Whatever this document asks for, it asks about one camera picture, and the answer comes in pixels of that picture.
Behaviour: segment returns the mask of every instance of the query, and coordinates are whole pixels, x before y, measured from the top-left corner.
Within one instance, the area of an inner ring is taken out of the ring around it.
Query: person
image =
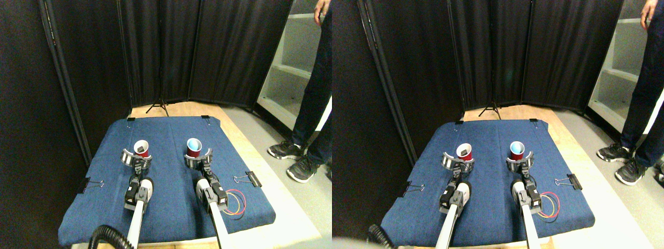
[[[270,146],[268,153],[277,159],[295,159],[296,162],[286,169],[286,173],[298,183],[306,183],[316,174],[318,168],[328,163],[331,158],[332,137],[329,122],[326,121],[316,139],[307,148],[307,141],[323,117],[325,107],[332,96],[332,89],[327,79],[329,65],[328,34],[329,22],[323,18],[333,18],[329,11],[330,0],[318,0],[313,13],[313,20],[321,27],[321,38],[316,52],[311,78],[304,90],[302,104],[295,120],[291,137],[277,145]]]
[[[648,168],[654,166],[664,154],[664,106],[660,108],[648,136],[636,147],[664,89],[663,11],[664,1],[648,0],[643,7],[641,26],[647,31],[648,40],[641,75],[631,97],[620,142],[597,151],[597,156],[604,161],[625,162],[616,171],[616,178],[630,186],[636,185]]]

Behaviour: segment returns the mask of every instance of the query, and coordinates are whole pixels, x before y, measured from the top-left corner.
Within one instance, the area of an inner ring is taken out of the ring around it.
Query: wooden table
[[[478,117],[481,111],[482,109],[468,111],[463,120],[498,119],[498,115],[493,111],[486,111]],[[536,118],[548,123],[548,132],[553,142],[556,143],[567,166],[581,182],[583,194],[590,210],[595,214],[594,226],[557,234],[551,236],[550,240],[544,238],[543,241],[548,242],[542,244],[542,248],[653,247],[600,170],[551,109],[524,105],[501,108],[499,111],[504,120]],[[484,246],[484,248],[525,248],[525,242]]]
[[[166,113],[161,108],[152,108],[148,114],[145,113],[150,106],[134,108],[131,111],[132,118],[165,117]],[[247,167],[253,171],[263,184],[263,192],[268,198],[277,217],[273,224],[259,226],[230,234],[230,239],[235,248],[280,248],[297,242],[320,238],[316,227],[311,223],[309,217],[304,213],[297,201],[293,198],[284,184],[279,180],[268,163],[256,151],[256,148],[244,137],[232,120],[216,104],[202,104],[198,102],[181,102],[169,104],[168,113],[175,116],[201,116],[209,115],[221,121],[221,129],[238,151]],[[74,248],[87,248],[86,244],[77,244]],[[99,248],[113,248],[102,244]],[[178,242],[162,242],[139,244],[139,248],[146,249],[207,249],[218,248],[216,237],[202,238],[198,240],[187,240]]]

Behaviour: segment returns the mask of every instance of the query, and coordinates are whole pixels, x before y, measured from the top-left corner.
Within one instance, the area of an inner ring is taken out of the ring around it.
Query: dark pants
[[[327,103],[332,96],[332,87],[328,80],[330,61],[328,49],[330,22],[328,20],[332,16],[332,11],[328,11],[321,26],[321,39],[318,43],[316,62],[313,65],[313,72],[311,72],[307,88],[304,90],[302,105],[299,108],[295,127],[293,127],[291,142],[297,145],[304,145],[309,140],[321,121],[325,107],[327,107]],[[321,133],[318,134],[316,140],[309,146],[309,151],[307,151],[309,159],[319,165],[327,163],[332,158],[330,120],[329,118],[325,122]]]
[[[630,150],[636,148],[662,89],[664,89],[664,1],[657,3],[655,16],[648,28],[648,42],[643,54],[643,66],[631,96],[629,113],[620,141]],[[664,106],[660,108],[653,127],[636,151],[639,165],[652,167],[664,154]]]

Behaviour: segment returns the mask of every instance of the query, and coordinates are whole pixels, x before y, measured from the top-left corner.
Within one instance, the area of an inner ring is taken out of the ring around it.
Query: blue table cover
[[[198,202],[193,180],[201,173],[187,168],[183,155],[187,140],[195,137],[203,144],[201,151],[212,148],[212,171],[223,189],[238,189],[247,198],[244,216],[231,220],[222,213],[229,233],[274,222],[276,214],[262,189],[251,183],[235,183],[233,176],[249,171],[242,158],[220,128],[216,118],[202,117],[137,118],[118,120],[106,133],[88,169],[91,181],[104,181],[102,188],[89,188],[76,195],[58,230],[60,245],[87,242],[97,226],[110,225],[127,235],[132,210],[124,208],[124,194],[133,169],[122,164],[123,148],[133,152],[140,140],[149,143],[153,160],[147,177],[154,182],[154,192],[143,216],[140,243],[192,240],[216,236],[211,217]],[[229,209],[237,202],[229,196]]]
[[[531,175],[537,182],[538,192],[551,191],[560,197],[561,208],[555,222],[545,223],[533,214],[539,237],[593,226],[595,216],[582,191],[569,185],[555,185],[554,179],[567,178],[572,172],[551,139],[546,122],[472,121],[444,124],[431,138],[408,178],[413,185],[425,184],[424,191],[397,198],[382,220],[381,226],[390,239],[397,246],[436,245],[446,217],[438,210],[438,203],[452,177],[452,172],[444,169],[440,161],[444,152],[456,155],[457,146],[470,143],[475,159],[475,168],[467,179],[472,187],[471,196],[457,219],[450,246],[525,240],[523,218],[512,199],[510,186],[519,175],[510,172],[505,164],[512,141],[523,142],[526,153],[534,153]],[[552,207],[548,199],[542,198],[542,205],[550,214]]]

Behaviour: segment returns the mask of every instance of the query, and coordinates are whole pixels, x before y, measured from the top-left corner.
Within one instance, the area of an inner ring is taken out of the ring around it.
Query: red wire
[[[229,191],[237,191],[238,193],[240,193],[240,195],[242,195],[242,200],[244,201],[244,207],[242,207],[242,211],[240,211],[240,212],[237,213],[237,214],[242,214],[242,213],[244,213],[244,211],[245,211],[246,208],[247,208],[247,198],[244,196],[244,194],[242,193],[242,191],[239,191],[239,190],[237,190],[237,189],[229,189],[229,190],[227,190],[226,192],[229,192]]]
[[[556,194],[554,194],[553,192],[550,192],[550,191],[549,191],[549,192],[541,193],[540,195],[545,195],[545,194],[547,194],[547,193],[550,193],[550,194],[552,194],[553,196],[555,196],[555,197],[556,197],[556,200],[558,201],[558,210],[556,211],[556,214],[554,214],[553,216],[548,216],[548,217],[547,217],[547,218],[555,218],[556,216],[558,216],[558,213],[560,212],[560,198],[558,198],[558,195],[556,195]]]

